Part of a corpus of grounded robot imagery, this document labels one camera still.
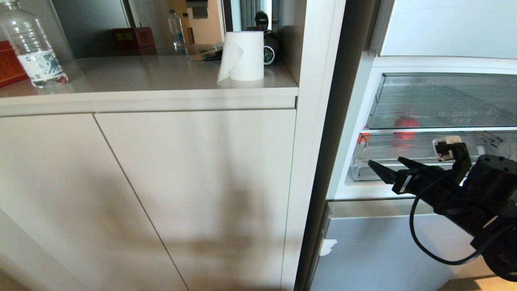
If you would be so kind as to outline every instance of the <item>countertop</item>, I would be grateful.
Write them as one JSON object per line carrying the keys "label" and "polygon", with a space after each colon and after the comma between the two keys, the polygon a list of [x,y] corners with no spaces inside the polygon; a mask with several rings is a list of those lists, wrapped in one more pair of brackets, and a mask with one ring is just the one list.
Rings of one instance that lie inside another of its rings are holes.
{"label": "countertop", "polygon": [[[219,66],[220,61],[194,61],[186,55],[74,60],[63,65],[70,80],[68,84],[37,89],[29,80],[24,80],[0,88],[0,116],[125,110],[294,108],[298,85],[281,62],[265,66],[262,80],[239,82],[225,79],[217,84]],[[132,105],[122,101],[131,101]],[[53,104],[67,106],[60,109],[49,107]]]}

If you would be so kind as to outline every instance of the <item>transparent drawer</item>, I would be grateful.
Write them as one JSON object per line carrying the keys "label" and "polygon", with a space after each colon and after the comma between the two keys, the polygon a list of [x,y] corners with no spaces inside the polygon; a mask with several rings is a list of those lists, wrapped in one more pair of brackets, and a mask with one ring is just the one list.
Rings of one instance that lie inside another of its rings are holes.
{"label": "transparent drawer", "polygon": [[517,126],[517,76],[383,74],[366,128]]}
{"label": "transparent drawer", "polygon": [[350,175],[354,181],[380,180],[368,167],[368,160],[372,159],[395,171],[406,169],[397,161],[399,156],[450,169],[454,161],[438,162],[432,146],[433,139],[450,135],[460,136],[467,144],[473,163],[483,154],[517,161],[517,132],[513,131],[361,134],[350,165]]}

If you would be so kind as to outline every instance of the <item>black cable wire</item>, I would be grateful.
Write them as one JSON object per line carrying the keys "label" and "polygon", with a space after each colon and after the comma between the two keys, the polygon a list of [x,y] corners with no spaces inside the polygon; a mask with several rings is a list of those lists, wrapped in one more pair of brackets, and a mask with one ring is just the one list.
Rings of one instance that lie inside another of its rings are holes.
{"label": "black cable wire", "polygon": [[418,240],[417,238],[417,235],[415,233],[415,224],[414,224],[414,220],[415,220],[415,210],[417,209],[417,204],[418,204],[418,201],[420,200],[420,197],[422,196],[422,194],[424,194],[428,189],[430,189],[431,187],[433,187],[434,185],[438,184],[439,182],[443,181],[444,179],[446,179],[447,177],[449,176],[449,174],[446,174],[444,176],[442,176],[441,178],[439,178],[438,180],[434,181],[433,183],[429,184],[427,187],[425,187],[424,189],[422,189],[418,194],[415,194],[415,201],[413,201],[413,205],[411,206],[411,212],[409,213],[409,230],[411,231],[411,236],[413,237],[413,240],[415,241],[415,244],[424,252],[426,253],[427,255],[429,255],[431,258],[435,259],[436,261],[442,263],[442,264],[446,264],[446,265],[452,265],[452,266],[457,266],[457,265],[462,265],[462,264],[465,264],[465,263],[468,263],[470,261],[472,261],[473,259],[477,258],[481,253],[483,253],[498,237],[500,237],[504,232],[506,232],[506,230],[512,228],[513,226],[509,225],[507,227],[504,227],[502,229],[500,229],[498,232],[496,232],[493,236],[491,236],[489,239],[485,240],[483,242],[483,244],[481,244],[481,246],[475,251],[473,252],[472,254],[470,254],[469,256],[461,259],[461,260],[454,260],[454,261],[451,261],[451,260],[445,260],[445,259],[442,259],[440,257],[438,257],[437,255],[431,253],[431,251],[429,251],[428,249],[426,249],[421,243],[420,241]]}

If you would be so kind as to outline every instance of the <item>white label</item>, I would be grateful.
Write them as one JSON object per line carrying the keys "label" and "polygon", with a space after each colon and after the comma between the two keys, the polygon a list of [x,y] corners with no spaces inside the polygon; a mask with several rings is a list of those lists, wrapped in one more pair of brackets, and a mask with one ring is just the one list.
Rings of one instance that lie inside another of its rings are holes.
{"label": "white label", "polygon": [[45,81],[63,75],[63,68],[53,51],[39,51],[19,55],[18,59],[32,81]]}
{"label": "white label", "polygon": [[323,239],[320,245],[320,256],[326,256],[332,251],[332,247],[338,242],[337,239]]}

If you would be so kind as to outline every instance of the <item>freezer door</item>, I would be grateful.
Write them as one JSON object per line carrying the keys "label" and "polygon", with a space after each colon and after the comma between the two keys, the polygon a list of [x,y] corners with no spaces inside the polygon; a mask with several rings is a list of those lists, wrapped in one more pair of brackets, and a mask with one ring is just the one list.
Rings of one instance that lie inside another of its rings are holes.
{"label": "freezer door", "polygon": [[[413,199],[328,202],[310,290],[436,291],[450,279],[492,274],[482,257],[453,267],[420,250],[409,233],[412,203]],[[416,213],[416,233],[433,253],[456,260],[474,251],[470,235],[433,214],[424,202]]]}
{"label": "freezer door", "polygon": [[381,56],[517,59],[515,0],[382,0],[372,49]]}

